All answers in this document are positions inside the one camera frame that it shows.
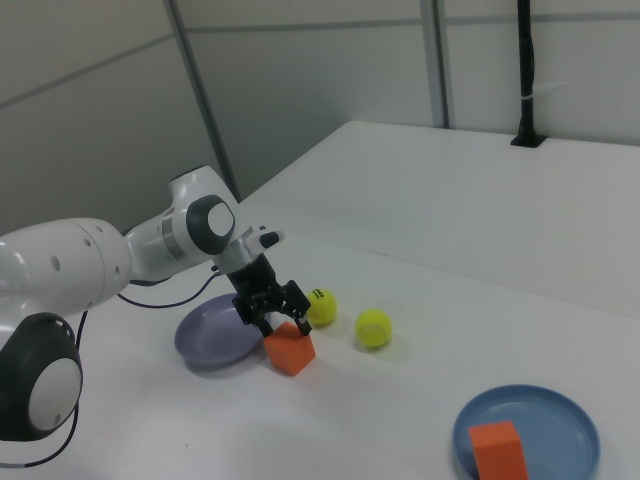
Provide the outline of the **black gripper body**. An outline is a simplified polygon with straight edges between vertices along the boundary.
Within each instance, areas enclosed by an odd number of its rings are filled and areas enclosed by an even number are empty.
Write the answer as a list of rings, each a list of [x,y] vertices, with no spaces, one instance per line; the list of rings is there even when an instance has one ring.
[[[237,295],[233,300],[239,310],[249,310],[253,304],[265,306],[267,310],[276,310],[282,305],[280,285],[276,274],[264,254],[227,274]]]

